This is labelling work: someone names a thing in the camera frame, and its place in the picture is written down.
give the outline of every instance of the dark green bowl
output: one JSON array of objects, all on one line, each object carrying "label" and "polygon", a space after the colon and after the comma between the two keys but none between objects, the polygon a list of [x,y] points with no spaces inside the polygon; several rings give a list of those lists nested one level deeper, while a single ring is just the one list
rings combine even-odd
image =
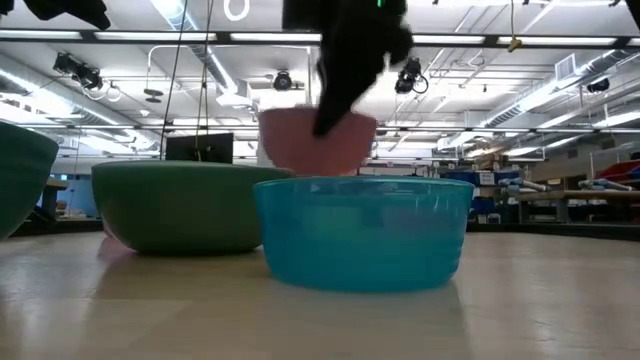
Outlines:
[{"label": "dark green bowl", "polygon": [[280,169],[191,161],[94,166],[93,193],[113,235],[143,254],[222,255],[259,246],[253,185]]},{"label": "dark green bowl", "polygon": [[57,154],[58,144],[48,137],[0,122],[0,240],[35,207]]}]

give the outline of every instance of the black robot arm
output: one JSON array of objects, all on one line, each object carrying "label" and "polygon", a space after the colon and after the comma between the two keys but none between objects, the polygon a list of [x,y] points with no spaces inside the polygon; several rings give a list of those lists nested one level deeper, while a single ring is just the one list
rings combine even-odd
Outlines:
[{"label": "black robot arm", "polygon": [[322,34],[318,73],[322,94],[315,136],[325,136],[383,72],[413,47],[403,25],[406,0],[285,0],[283,28]]}]

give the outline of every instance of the turquoise plastic bowl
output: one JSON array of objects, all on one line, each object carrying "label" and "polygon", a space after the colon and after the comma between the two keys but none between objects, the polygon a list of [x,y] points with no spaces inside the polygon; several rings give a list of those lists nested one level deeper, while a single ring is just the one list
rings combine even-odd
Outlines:
[{"label": "turquoise plastic bowl", "polygon": [[445,284],[458,269],[473,189],[416,177],[300,178],[254,187],[273,276],[353,292]]}]

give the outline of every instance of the table surface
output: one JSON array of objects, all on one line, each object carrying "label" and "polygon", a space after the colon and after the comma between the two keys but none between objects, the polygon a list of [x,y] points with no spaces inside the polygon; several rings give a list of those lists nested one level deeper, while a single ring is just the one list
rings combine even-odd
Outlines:
[{"label": "table surface", "polygon": [[518,201],[586,199],[586,200],[635,200],[640,199],[640,191],[592,191],[565,190],[525,193],[515,196]]},{"label": "table surface", "polygon": [[367,296],[103,237],[0,243],[0,359],[640,359],[639,243],[469,234],[445,288]]}]

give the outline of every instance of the red object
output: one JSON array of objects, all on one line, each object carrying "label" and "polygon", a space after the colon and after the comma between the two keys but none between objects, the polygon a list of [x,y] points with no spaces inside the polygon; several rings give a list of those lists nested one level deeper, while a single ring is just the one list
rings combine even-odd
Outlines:
[{"label": "red object", "polygon": [[296,175],[339,176],[369,156],[376,134],[374,118],[348,113],[324,138],[312,135],[316,110],[273,109],[260,114],[260,141],[273,164]]}]

